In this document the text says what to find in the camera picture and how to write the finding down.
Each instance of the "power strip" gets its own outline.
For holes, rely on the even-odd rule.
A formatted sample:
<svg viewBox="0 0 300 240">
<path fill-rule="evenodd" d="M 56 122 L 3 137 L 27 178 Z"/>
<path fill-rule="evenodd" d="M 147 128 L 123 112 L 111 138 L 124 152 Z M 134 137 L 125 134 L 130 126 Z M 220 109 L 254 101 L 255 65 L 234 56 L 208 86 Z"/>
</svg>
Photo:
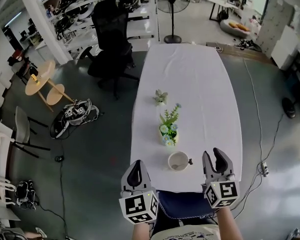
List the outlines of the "power strip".
<svg viewBox="0 0 300 240">
<path fill-rule="evenodd" d="M 267 162 L 263 161 L 261 163 L 261 168 L 262 168 L 263 177 L 267 177 L 269 175 L 269 169 L 268 169 L 268 166 L 267 166 Z"/>
</svg>

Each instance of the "round wooden table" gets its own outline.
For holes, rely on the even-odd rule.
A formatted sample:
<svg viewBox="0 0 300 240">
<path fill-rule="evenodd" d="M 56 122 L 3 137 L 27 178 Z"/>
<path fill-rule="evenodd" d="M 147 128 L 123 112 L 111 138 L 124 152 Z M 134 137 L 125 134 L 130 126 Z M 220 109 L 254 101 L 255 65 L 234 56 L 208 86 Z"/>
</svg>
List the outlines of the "round wooden table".
<svg viewBox="0 0 300 240">
<path fill-rule="evenodd" d="M 46 106 L 53 112 L 53 109 L 49 106 L 48 102 L 46 99 L 43 97 L 43 95 L 40 92 L 40 89 L 48 82 L 54 91 L 50 91 L 53 96 L 52 103 L 56 101 L 56 96 L 59 97 L 57 102 L 61 99 L 62 96 L 66 97 L 69 101 L 74 102 L 72 98 L 70 98 L 68 95 L 65 94 L 65 87 L 61 88 L 60 85 L 55 85 L 55 83 L 50 79 L 50 77 L 53 76 L 55 73 L 55 67 L 56 67 L 56 62 L 54 60 L 48 60 L 41 64 L 38 68 L 38 75 L 37 75 L 37 80 L 39 81 L 39 84 L 36 83 L 35 80 L 32 79 L 32 77 L 29 78 L 26 86 L 25 86 L 25 94 L 28 96 L 34 95 L 35 93 L 38 93 L 40 98 L 43 100 L 43 102 L 46 104 Z"/>
</svg>

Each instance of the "black office chair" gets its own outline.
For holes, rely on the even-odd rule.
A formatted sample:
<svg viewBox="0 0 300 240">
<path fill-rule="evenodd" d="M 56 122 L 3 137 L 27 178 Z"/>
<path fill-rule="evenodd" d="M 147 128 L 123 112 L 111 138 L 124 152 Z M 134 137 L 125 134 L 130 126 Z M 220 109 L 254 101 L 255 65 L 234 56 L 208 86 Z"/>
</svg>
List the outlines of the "black office chair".
<svg viewBox="0 0 300 240">
<path fill-rule="evenodd" d="M 125 73 L 126 69 L 134 68 L 132 45 L 127 40 L 128 12 L 120 10 L 116 0 L 104 0 L 96 4 L 93 10 L 92 21 L 98 37 L 98 45 L 102 51 L 93 57 L 91 47 L 83 51 L 80 58 L 88 56 L 92 63 L 88 74 L 102 78 L 98 86 L 108 80 L 114 80 L 113 95 L 118 99 L 117 88 L 120 77 L 137 80 L 139 78 Z"/>
</svg>

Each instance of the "white cup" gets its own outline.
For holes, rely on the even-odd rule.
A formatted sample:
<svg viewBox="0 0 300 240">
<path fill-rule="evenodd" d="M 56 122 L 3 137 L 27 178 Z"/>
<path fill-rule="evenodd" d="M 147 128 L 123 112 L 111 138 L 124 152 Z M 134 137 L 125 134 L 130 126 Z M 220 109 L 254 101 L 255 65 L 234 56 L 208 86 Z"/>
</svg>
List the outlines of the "white cup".
<svg viewBox="0 0 300 240">
<path fill-rule="evenodd" d="M 181 172 L 188 167 L 189 157 L 181 151 L 174 152 L 169 155 L 168 165 L 171 170 Z"/>
</svg>

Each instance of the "person's arm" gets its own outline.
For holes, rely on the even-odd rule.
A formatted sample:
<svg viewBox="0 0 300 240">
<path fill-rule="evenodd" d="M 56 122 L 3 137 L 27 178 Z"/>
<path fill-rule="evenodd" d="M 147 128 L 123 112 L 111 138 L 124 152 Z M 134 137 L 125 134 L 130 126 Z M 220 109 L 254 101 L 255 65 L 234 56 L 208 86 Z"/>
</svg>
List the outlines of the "person's arm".
<svg viewBox="0 0 300 240">
<path fill-rule="evenodd" d="M 132 240 L 150 240 L 150 226 L 147 223 L 134 225 Z"/>
<path fill-rule="evenodd" d="M 221 240 L 243 240 L 229 207 L 219 209 L 216 216 Z"/>
</svg>

